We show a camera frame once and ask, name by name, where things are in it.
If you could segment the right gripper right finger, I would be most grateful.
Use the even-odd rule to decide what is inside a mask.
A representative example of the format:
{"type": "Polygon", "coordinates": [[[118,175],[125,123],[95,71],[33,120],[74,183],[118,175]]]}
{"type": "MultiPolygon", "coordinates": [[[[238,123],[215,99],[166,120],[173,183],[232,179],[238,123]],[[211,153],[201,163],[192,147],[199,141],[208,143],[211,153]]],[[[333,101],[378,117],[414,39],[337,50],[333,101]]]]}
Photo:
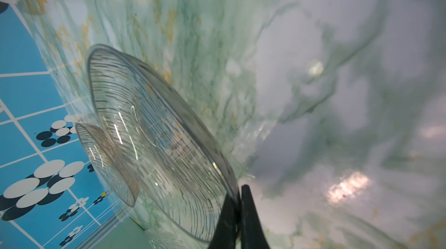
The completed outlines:
{"type": "Polygon", "coordinates": [[[240,234],[242,249],[270,249],[248,185],[242,186],[240,234]]]}

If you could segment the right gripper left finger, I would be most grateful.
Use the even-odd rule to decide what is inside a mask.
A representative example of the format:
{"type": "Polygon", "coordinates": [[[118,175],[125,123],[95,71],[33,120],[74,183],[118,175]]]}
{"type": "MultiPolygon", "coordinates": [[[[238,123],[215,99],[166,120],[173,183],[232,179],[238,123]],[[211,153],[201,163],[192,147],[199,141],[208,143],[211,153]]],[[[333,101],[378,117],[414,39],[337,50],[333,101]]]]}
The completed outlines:
{"type": "Polygon", "coordinates": [[[238,221],[238,209],[232,197],[227,194],[208,249],[235,249],[238,238],[238,221]]]}

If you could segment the clear glass plate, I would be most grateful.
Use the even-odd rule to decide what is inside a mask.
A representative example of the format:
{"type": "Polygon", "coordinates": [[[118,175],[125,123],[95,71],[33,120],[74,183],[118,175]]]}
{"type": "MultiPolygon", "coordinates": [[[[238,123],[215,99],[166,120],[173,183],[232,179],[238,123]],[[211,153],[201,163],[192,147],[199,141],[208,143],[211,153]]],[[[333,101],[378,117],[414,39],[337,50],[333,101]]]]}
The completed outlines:
{"type": "Polygon", "coordinates": [[[216,138],[141,60],[94,44],[85,65],[95,114],[123,164],[169,220],[209,242],[225,198],[239,197],[232,166],[216,138]]]}
{"type": "Polygon", "coordinates": [[[96,171],[112,191],[127,206],[133,208],[139,194],[139,184],[112,143],[100,127],[90,123],[76,123],[80,143],[96,171]]]}

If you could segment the light green plastic bin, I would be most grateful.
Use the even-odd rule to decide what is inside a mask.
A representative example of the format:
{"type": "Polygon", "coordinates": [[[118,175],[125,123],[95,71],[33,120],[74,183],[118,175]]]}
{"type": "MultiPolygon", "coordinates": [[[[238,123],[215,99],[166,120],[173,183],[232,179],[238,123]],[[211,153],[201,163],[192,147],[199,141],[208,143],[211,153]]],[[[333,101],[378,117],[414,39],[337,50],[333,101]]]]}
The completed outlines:
{"type": "Polygon", "coordinates": [[[144,230],[131,218],[116,226],[93,249],[152,249],[144,230]]]}

